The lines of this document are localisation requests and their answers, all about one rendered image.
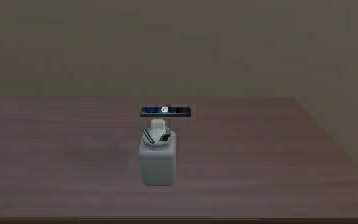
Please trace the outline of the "brown wooden table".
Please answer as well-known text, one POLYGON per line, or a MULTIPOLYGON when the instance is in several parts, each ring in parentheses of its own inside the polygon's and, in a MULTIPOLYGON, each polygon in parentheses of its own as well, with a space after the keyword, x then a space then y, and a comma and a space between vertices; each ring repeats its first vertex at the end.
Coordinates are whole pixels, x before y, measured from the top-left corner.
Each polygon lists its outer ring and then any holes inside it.
POLYGON ((289 97, 192 98, 171 187, 142 183, 151 97, 0 97, 0 217, 356 217, 358 165, 289 97))

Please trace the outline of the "glass mug with pink milkshake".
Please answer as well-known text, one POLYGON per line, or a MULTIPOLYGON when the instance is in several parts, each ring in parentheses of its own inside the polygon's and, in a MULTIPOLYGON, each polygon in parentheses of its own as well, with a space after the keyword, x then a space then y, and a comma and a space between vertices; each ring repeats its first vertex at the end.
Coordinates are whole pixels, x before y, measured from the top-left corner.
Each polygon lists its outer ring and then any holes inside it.
POLYGON ((142 132, 139 165, 147 186, 172 186, 176 180, 177 136, 164 119, 152 119, 142 132))

